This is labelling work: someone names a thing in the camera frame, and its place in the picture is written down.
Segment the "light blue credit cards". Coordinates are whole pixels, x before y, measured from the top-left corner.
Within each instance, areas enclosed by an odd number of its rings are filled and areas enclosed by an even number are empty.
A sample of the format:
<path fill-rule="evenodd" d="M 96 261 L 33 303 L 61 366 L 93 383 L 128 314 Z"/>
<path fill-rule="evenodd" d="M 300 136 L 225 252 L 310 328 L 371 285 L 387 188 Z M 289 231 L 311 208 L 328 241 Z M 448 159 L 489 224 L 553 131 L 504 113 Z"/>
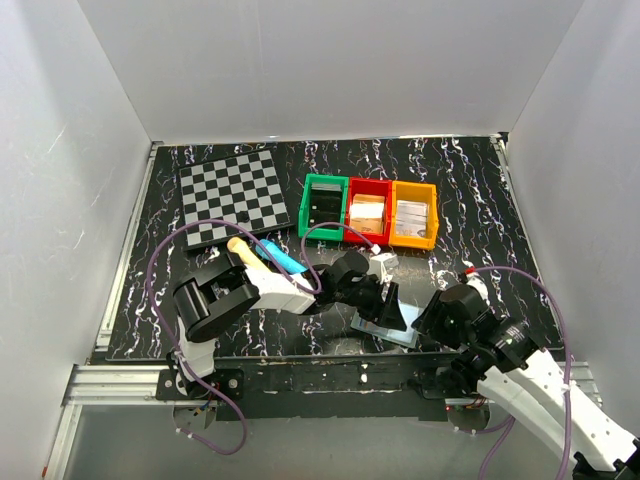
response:
<path fill-rule="evenodd" d="M 412 327 L 412 323 L 420 316 L 422 309 L 414 305 L 400 303 L 400 312 L 406 329 L 394 333 L 394 341 L 404 347 L 414 348 L 418 340 L 418 332 Z"/>

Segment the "grey-green card holder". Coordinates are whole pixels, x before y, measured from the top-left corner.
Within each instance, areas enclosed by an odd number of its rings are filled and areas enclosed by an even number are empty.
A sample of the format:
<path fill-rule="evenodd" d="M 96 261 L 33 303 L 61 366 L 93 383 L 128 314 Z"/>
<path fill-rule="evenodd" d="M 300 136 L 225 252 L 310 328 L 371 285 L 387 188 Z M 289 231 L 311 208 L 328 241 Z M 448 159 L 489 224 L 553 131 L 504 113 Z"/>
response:
<path fill-rule="evenodd" d="M 357 331 L 370 334 L 381 340 L 407 348 L 414 348 L 418 340 L 418 332 L 411 324 L 417 319 L 422 310 L 417 306 L 401 302 L 400 312 L 405 323 L 404 330 L 379 326 L 364 320 L 358 313 L 354 314 L 350 326 Z"/>

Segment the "silver grey credit card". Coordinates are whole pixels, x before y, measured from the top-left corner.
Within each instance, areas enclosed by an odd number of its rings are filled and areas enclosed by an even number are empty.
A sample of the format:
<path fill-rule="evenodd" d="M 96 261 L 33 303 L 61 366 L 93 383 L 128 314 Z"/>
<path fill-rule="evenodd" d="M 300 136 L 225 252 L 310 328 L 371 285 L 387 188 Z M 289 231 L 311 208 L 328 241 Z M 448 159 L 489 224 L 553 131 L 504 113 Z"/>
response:
<path fill-rule="evenodd" d="M 427 218 L 429 205 L 424 202 L 398 200 L 396 202 L 396 216 L 415 216 Z"/>

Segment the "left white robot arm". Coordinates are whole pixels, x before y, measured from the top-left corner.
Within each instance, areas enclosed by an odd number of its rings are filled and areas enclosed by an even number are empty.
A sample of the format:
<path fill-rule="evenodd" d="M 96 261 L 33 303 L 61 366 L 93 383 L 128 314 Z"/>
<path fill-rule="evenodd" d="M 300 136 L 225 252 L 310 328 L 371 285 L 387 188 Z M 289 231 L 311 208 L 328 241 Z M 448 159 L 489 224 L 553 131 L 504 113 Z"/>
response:
<path fill-rule="evenodd" d="M 398 299 L 398 285 L 385 284 L 369 271 L 369 261 L 350 250 L 319 267 L 322 291 L 311 294 L 309 271 L 287 279 L 281 273 L 247 265 L 236 253 L 225 253 L 181 280 L 172 298 L 179 325 L 177 386 L 193 400 L 205 398 L 213 386 L 214 340 L 251 310 L 280 310 L 316 315 L 334 304 L 356 309 L 358 316 L 391 333 L 409 326 Z"/>

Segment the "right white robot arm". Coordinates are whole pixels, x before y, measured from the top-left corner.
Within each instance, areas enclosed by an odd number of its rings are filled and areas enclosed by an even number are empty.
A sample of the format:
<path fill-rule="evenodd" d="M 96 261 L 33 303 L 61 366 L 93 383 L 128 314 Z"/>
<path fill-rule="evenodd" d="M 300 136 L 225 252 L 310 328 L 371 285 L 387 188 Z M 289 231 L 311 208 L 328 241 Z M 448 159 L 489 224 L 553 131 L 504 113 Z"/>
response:
<path fill-rule="evenodd" d="M 481 395 L 550 448 L 575 479 L 636 479 L 639 439 L 569 378 L 525 323 L 494 315 L 487 293 L 469 281 L 437 291 L 413 328 L 458 350 L 438 381 L 445 391 Z"/>

